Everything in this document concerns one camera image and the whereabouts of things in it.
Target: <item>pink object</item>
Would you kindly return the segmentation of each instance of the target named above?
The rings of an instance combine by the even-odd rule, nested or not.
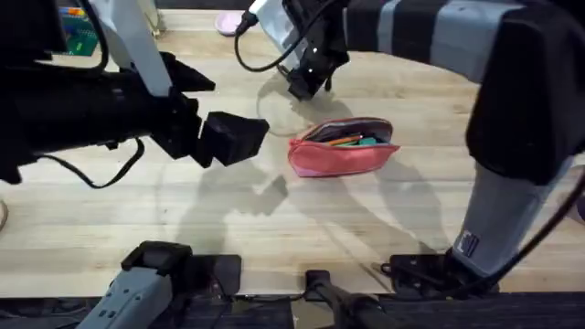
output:
[[[236,35],[236,28],[241,23],[241,14],[238,12],[225,12],[216,17],[216,30],[224,37]]]
[[[364,146],[331,146],[318,142],[335,133],[373,133],[388,143]],[[400,147],[390,144],[392,125],[378,118],[351,118],[325,122],[299,139],[290,140],[289,163],[300,177],[365,173],[382,167]]]

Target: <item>black mount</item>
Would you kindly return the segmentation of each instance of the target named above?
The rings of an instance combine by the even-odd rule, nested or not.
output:
[[[482,279],[451,257],[449,251],[445,255],[393,255],[380,270],[392,280],[394,292],[407,298],[435,297]],[[450,297],[468,299],[498,292],[497,283],[484,284]]]

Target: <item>pink pencil case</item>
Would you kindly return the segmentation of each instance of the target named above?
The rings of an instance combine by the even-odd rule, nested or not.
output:
[[[289,162],[300,177],[365,173],[382,167],[400,147],[390,143],[392,124],[379,118],[333,120],[290,140]],[[350,135],[375,136],[374,145],[332,146],[326,141]]]

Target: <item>light wood tabletop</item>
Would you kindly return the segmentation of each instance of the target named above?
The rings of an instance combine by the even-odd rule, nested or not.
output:
[[[201,116],[227,111],[270,123],[258,156],[204,170],[191,159],[172,161],[145,138],[144,159],[100,191],[49,161],[23,167],[24,184],[0,185],[10,209],[0,232],[0,297],[101,295],[120,261],[147,239],[186,243],[199,254],[241,255],[240,292],[247,294],[300,292],[310,269],[331,271],[334,283],[351,292],[389,292],[389,279],[372,264],[450,247],[473,186],[463,137],[477,86],[441,69],[352,53],[334,75],[333,92],[300,103],[275,70],[254,74],[238,65],[233,39],[214,30],[217,13],[164,11],[170,31],[158,47],[217,83],[214,92],[189,94],[199,99]],[[241,39],[241,49],[251,65],[278,55],[257,27]],[[375,173],[296,176],[287,163],[289,138],[352,116],[390,120],[400,151]],[[58,155],[105,182],[134,148],[129,141],[115,151],[88,147]],[[569,173],[561,182],[529,235],[576,177]],[[502,289],[583,291],[584,250],[585,226],[565,220],[504,278]]]

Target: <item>pencil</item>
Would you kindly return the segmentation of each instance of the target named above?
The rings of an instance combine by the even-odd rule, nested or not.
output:
[[[349,136],[349,137],[336,139],[333,141],[329,141],[327,143],[331,146],[335,146],[335,145],[339,145],[340,143],[349,143],[349,142],[359,141],[360,139],[362,139],[362,135],[355,135],[355,136]]]

